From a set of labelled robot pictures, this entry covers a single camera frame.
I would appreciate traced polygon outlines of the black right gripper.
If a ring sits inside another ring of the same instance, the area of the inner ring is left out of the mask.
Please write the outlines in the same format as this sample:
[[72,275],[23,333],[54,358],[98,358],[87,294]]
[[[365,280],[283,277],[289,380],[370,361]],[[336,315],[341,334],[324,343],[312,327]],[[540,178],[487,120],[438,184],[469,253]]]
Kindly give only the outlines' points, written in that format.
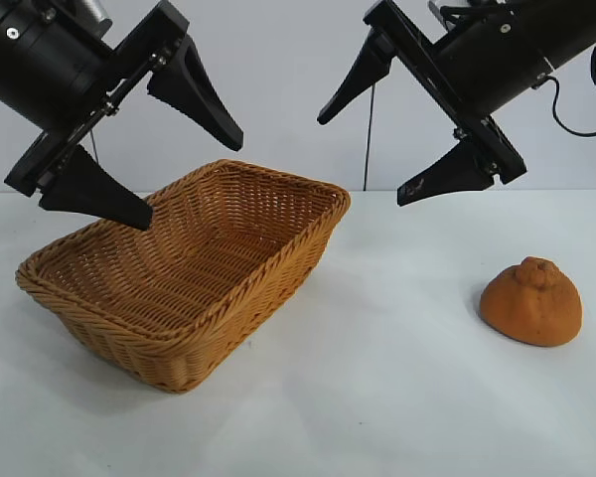
[[317,117],[327,124],[385,78],[393,57],[454,122],[457,144],[397,189],[400,207],[428,198],[484,191],[526,171],[521,155],[492,115],[529,89],[549,67],[521,34],[506,5],[472,9],[437,42],[392,1],[365,14],[372,28],[345,79]]

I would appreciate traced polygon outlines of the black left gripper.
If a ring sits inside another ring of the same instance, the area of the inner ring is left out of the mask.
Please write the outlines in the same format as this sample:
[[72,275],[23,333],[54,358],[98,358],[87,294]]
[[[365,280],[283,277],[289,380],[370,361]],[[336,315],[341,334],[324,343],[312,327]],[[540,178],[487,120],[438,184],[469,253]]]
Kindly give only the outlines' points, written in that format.
[[[39,180],[149,73],[147,90],[232,151],[243,132],[227,111],[187,35],[188,20],[160,1],[116,47],[108,20],[82,1],[0,1],[0,101],[42,129],[5,179],[32,196]],[[77,213],[147,231],[153,210],[78,145],[42,193],[45,211]]]

